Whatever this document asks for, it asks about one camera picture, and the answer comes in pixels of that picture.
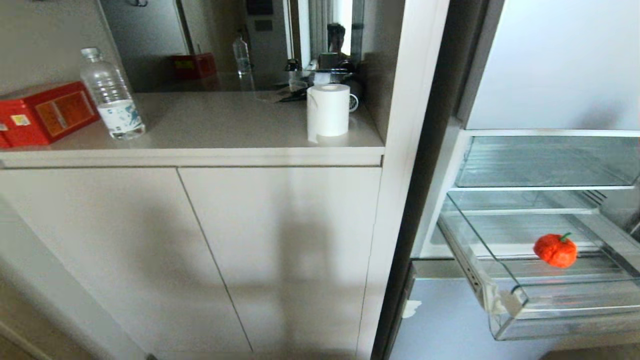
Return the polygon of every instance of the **mirror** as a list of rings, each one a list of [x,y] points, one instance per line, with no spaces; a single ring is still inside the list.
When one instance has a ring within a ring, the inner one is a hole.
[[[364,0],[100,3],[134,92],[242,90],[238,37],[256,90],[288,85],[285,68],[353,72],[360,60]]]

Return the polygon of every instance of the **toilet paper roll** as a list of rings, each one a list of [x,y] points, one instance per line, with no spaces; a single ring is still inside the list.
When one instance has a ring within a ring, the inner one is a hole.
[[[349,131],[349,87],[342,84],[314,85],[307,89],[307,135],[339,136]]]

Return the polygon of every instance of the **countertop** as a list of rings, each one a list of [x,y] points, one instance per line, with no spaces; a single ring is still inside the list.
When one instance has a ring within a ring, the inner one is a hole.
[[[136,94],[147,133],[114,140],[102,121],[48,146],[0,151],[6,168],[85,166],[379,166],[384,144],[364,106],[342,136],[307,140],[305,101],[267,92]]]

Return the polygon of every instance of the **orange pumpkin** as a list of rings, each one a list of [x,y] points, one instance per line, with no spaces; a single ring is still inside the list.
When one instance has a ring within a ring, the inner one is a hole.
[[[533,252],[551,266],[568,268],[578,258],[578,247],[567,236],[559,234],[546,234],[533,246]]]

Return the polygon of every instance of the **glass shelf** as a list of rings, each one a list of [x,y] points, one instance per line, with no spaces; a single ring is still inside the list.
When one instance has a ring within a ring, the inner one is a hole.
[[[640,329],[640,247],[597,206],[577,191],[447,195],[438,224],[497,340]],[[573,266],[538,259],[540,236],[567,232]]]
[[[637,138],[475,136],[456,186],[629,186],[639,176]]]

